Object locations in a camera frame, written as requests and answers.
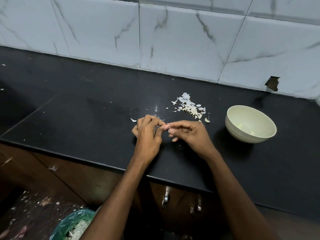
bowl rim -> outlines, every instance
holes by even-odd
[[[263,114],[264,116],[266,116],[266,117],[272,122],[272,124],[274,125],[274,128],[275,128],[275,132],[274,132],[271,136],[256,136],[256,135],[251,135],[251,134],[249,134],[249,133],[247,133],[247,132],[239,129],[239,128],[234,124],[234,122],[230,119],[230,117],[229,117],[229,110],[230,110],[231,108],[233,108],[233,107],[248,107],[248,108],[250,108],[250,109],[254,109],[254,110],[258,111],[259,113],[261,113],[261,114]],[[227,112],[226,112],[226,115],[227,115],[228,119],[230,120],[230,122],[231,122],[236,128],[238,128],[238,129],[241,130],[242,132],[246,133],[247,135],[250,135],[250,136],[253,136],[253,137],[258,137],[258,138],[271,138],[271,137],[275,136],[275,134],[277,133],[277,126],[276,126],[276,124],[273,122],[273,120],[272,120],[269,116],[267,116],[265,113],[261,112],[261,111],[258,110],[258,109],[252,108],[252,107],[250,107],[250,106],[246,106],[246,105],[233,105],[233,106],[231,106],[230,108],[228,108],[228,110],[227,110]]]

trash bag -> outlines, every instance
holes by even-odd
[[[89,209],[72,212],[58,224],[49,240],[66,240],[68,232],[74,229],[81,221],[86,221],[90,224],[94,214],[95,212]]]

black countertop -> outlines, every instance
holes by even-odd
[[[6,47],[0,87],[0,141],[119,171],[134,151],[130,118],[194,120],[172,113],[171,101],[187,92],[210,113],[208,133],[254,203],[320,220],[320,107],[313,101]],[[276,136],[255,145],[235,140],[224,124],[233,105],[267,114]],[[203,160],[167,133],[147,177],[215,192]]]

forearm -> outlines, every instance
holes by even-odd
[[[126,225],[132,200],[146,170],[143,162],[131,160],[126,172],[94,217],[81,240],[118,240]]]
[[[277,239],[218,151],[207,157],[235,239]]]

white bowl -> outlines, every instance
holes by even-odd
[[[226,112],[226,128],[239,141],[259,143],[277,133],[274,122],[261,111],[235,105]]]

